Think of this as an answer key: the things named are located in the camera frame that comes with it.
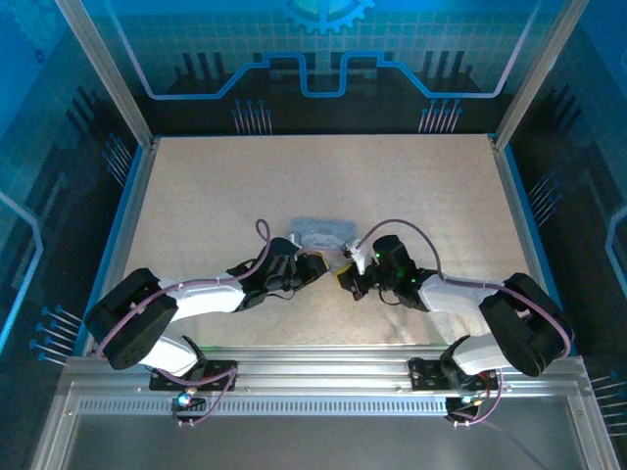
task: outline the beige work surface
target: beige work surface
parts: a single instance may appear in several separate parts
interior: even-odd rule
[[[427,232],[449,275],[501,279],[527,269],[485,135],[324,135],[161,139],[126,272],[221,274],[257,256],[259,217],[276,236],[293,217],[352,220],[360,236],[400,217]],[[388,225],[377,235],[388,233],[417,265],[434,267],[416,233]],[[168,329],[203,346],[436,344],[485,331],[480,317],[386,306],[374,293],[356,303],[330,274],[290,302]]]

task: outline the purple cable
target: purple cable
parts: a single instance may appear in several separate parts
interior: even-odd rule
[[[555,320],[552,316],[550,316],[549,313],[546,310],[541,308],[535,302],[531,301],[530,299],[527,299],[526,297],[518,294],[515,291],[512,291],[510,288],[507,288],[505,286],[500,286],[498,284],[489,284],[489,283],[485,283],[483,281],[470,280],[470,279],[469,280],[465,280],[465,281],[457,280],[457,279],[449,279],[444,274],[444,272],[442,272],[442,262],[440,260],[440,255],[438,254],[438,250],[435,248],[435,245],[433,244],[431,239],[429,239],[429,237],[427,236],[426,233],[424,233],[420,228],[418,228],[416,225],[414,225],[411,222],[408,222],[408,221],[403,220],[401,218],[388,218],[386,220],[383,220],[382,222],[379,222],[376,225],[374,225],[368,231],[368,233],[365,234],[365,236],[362,238],[360,243],[357,245],[357,248],[360,248],[363,245],[363,243],[365,243],[365,241],[368,238],[370,238],[372,236],[372,234],[376,230],[378,230],[383,225],[386,225],[388,223],[401,223],[403,225],[406,225],[407,227],[410,227],[410,228],[414,229],[416,232],[418,232],[420,234],[420,236],[424,239],[425,242],[427,242],[427,245],[429,245],[429,248],[433,252],[433,256],[435,258],[435,265],[436,265],[436,270],[438,272],[438,276],[440,276],[440,279],[442,279],[444,282],[446,282],[447,284],[452,284],[454,286],[461,286],[461,287],[495,289],[497,291],[504,292],[504,293],[514,297],[515,299],[517,299],[518,301],[522,302],[523,304],[525,304],[526,306],[528,306],[532,310],[536,311],[540,316],[542,316],[545,320],[547,320],[547,322],[549,322],[549,324],[551,326],[554,327],[554,329],[559,334],[561,340],[564,343],[564,349],[563,349],[562,353],[559,355],[558,358],[567,357],[570,354],[570,338],[568,337],[568,333],[566,333],[566,330],[564,330],[564,328],[557,322],[557,320]]]
[[[196,426],[197,424],[202,423],[203,421],[205,421],[207,418],[209,418],[214,411],[217,408],[217,405],[221,402],[222,398],[224,397],[224,394],[226,394],[226,391],[228,390],[228,388],[231,386],[231,384],[233,383],[233,380],[235,379],[235,376],[237,375],[237,369],[236,368],[231,368],[229,370],[227,370],[226,372],[216,375],[214,377],[208,377],[208,379],[214,379],[214,380],[219,380],[217,377],[219,377],[220,379],[224,376],[228,375],[228,382],[226,382],[226,385],[224,386],[224,388],[222,389],[222,391],[219,394],[219,397],[217,397],[216,402],[212,405],[211,408],[209,408],[209,411],[207,411],[207,413],[205,413],[203,416],[201,416],[200,418],[197,419],[190,419],[188,421],[185,421],[183,419],[180,419],[176,413],[174,414],[174,419],[176,419],[178,421],[178,423],[181,426]]]
[[[260,226],[264,227],[265,234],[262,233],[262,230],[261,230]],[[260,268],[262,263],[265,261],[265,257],[267,257],[267,253],[270,250],[270,227],[269,227],[269,225],[267,224],[267,222],[265,220],[260,218],[260,219],[257,220],[257,222],[255,222],[255,228],[257,229],[257,233],[262,238],[262,240],[265,241],[265,248],[264,248],[264,252],[262,253],[262,257],[248,271],[246,271],[244,274],[240,274],[239,276],[230,277],[228,279],[220,279],[219,281],[217,279],[215,279],[215,278],[214,279],[193,279],[191,281],[185,281],[185,282],[181,282],[181,283],[178,283],[178,284],[173,284],[171,286],[165,287],[161,291],[157,291],[156,293],[152,294],[151,296],[148,296],[146,299],[144,299],[139,304],[137,304],[137,306],[135,308],[133,308],[129,313],[127,313],[116,324],[116,326],[114,326],[109,331],[109,333],[107,333],[107,336],[105,336],[103,338],[103,340],[100,342],[100,344],[98,345],[98,349],[96,350],[96,355],[98,357],[104,358],[105,357],[105,355],[104,355],[105,347],[120,332],[120,330],[124,327],[124,325],[131,320],[131,318],[133,316],[135,316],[140,311],[143,311],[143,309],[150,302],[152,302],[154,299],[156,299],[156,298],[158,298],[158,297],[160,297],[160,296],[162,296],[164,294],[170,293],[170,292],[180,291],[181,289],[185,289],[187,287],[215,286],[217,284],[230,284],[230,283],[237,282],[237,281],[240,281],[242,279],[245,279],[248,276],[250,276],[253,273],[255,273]]]
[[[462,418],[466,418],[468,420],[468,426],[474,426],[475,424],[479,424],[485,421],[488,418],[488,416],[494,413],[494,410],[497,409],[497,406],[499,406],[499,403],[501,402],[501,396],[503,395],[503,388],[505,385],[505,379],[503,378],[502,369],[499,369],[499,375],[501,376],[501,380],[499,381],[499,391],[497,392],[497,397],[492,403],[492,406],[490,406],[490,409],[488,410],[486,414],[484,414],[480,418],[476,418],[468,413],[463,413],[461,411],[453,411],[451,414],[454,414],[455,416],[461,416]]]

